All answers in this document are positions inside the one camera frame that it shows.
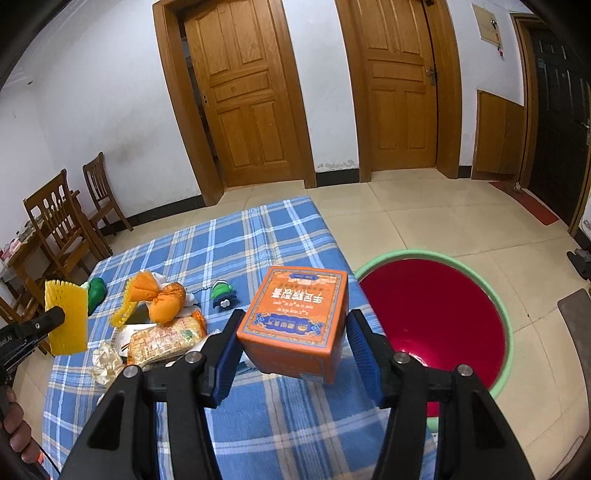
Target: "plastic wrapper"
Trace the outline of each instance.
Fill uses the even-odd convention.
[[[101,343],[100,347],[92,352],[92,364],[94,367],[90,369],[89,375],[99,385],[107,388],[125,368],[117,351],[107,342]]]
[[[205,337],[198,320],[184,317],[131,336],[128,365],[144,365],[183,355]]]

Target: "green pepper toy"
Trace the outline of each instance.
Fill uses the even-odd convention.
[[[107,285],[102,278],[93,278],[82,285],[88,290],[88,315],[92,315],[96,308],[103,303],[107,296]]]

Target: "orange box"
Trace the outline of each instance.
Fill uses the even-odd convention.
[[[348,305],[347,272],[271,267],[236,335],[261,372],[331,384]]]

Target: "chair backrest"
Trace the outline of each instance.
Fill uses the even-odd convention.
[[[68,188],[66,170],[62,170],[23,203],[42,243],[54,257],[56,264],[60,265],[59,256],[65,253],[77,238],[83,236],[72,194]],[[53,238],[56,243],[59,250],[57,255],[49,246],[48,238]]]
[[[2,297],[0,297],[0,317],[7,323],[21,323],[22,318]]]
[[[100,209],[99,202],[108,198],[112,199],[111,187],[105,173],[105,156],[100,152],[96,158],[82,167],[86,186],[90,193],[90,198],[95,203],[97,209]]]

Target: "green toy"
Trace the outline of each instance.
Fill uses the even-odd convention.
[[[88,315],[92,315],[96,308],[103,303],[107,296],[107,285],[102,278],[93,278],[90,282],[82,284],[88,290]]]
[[[211,299],[214,307],[227,309],[236,298],[236,291],[225,280],[218,280],[213,284]]]

